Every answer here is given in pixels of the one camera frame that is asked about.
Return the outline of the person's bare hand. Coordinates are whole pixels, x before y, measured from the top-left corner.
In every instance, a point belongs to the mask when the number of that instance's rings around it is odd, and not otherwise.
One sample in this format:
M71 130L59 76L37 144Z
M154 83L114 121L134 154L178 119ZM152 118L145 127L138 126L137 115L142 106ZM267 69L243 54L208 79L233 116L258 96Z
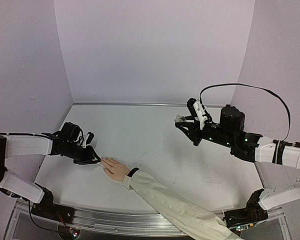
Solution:
M122 182L131 171L126 165L114 158L104 157L101 159L101 164L106 175L117 182Z

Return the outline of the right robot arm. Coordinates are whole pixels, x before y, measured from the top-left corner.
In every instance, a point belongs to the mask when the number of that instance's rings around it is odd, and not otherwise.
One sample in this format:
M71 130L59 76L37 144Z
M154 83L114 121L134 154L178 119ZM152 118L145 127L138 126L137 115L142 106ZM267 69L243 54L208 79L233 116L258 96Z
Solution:
M194 146L202 140L227 147L230 154L250 163L271 163L300 170L300 142L271 139L244 131L245 114L226 105L215 123L199 101L190 99L189 116L177 115L175 127L181 130Z

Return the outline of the forearm in beige sleeve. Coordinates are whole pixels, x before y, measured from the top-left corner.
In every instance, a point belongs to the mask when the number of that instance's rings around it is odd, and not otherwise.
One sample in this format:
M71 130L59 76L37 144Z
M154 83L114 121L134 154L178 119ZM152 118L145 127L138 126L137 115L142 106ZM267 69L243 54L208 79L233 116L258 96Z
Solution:
M241 239L216 214L187 200L144 171L130 172L123 178L122 185L195 240Z

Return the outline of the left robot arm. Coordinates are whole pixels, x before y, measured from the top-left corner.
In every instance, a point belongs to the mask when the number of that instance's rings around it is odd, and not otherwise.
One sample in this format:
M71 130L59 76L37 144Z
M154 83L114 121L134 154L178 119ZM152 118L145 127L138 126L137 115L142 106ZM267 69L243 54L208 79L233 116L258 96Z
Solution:
M94 165L101 158L91 145L92 132L84 133L77 124L66 122L54 133L0 132L0 191L12 198L22 198L38 204L37 209L46 218L54 218L57 206L46 198L49 191L25 180L6 166L6 160L17 157L61 156L69 158L75 165Z

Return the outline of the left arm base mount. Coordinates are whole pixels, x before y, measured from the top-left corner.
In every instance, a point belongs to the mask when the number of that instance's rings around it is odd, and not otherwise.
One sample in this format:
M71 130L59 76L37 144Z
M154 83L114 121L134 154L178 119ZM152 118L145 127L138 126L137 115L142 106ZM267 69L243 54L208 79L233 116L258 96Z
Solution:
M43 197L39 203L34 203L30 213L49 220L58 221L64 224L71 224L74 219L75 209L70 206L54 203L53 193L39 185L43 190Z

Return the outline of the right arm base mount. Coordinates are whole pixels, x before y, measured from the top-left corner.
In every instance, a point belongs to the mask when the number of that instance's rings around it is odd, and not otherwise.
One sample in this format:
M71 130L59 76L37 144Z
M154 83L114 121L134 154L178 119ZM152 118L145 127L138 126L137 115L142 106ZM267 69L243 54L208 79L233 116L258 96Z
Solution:
M267 210L263 209L260 204L260 196L264 189L255 191L249 198L244 208L228 210L224 213L223 220L226 226L230 228L256 224L268 219Z

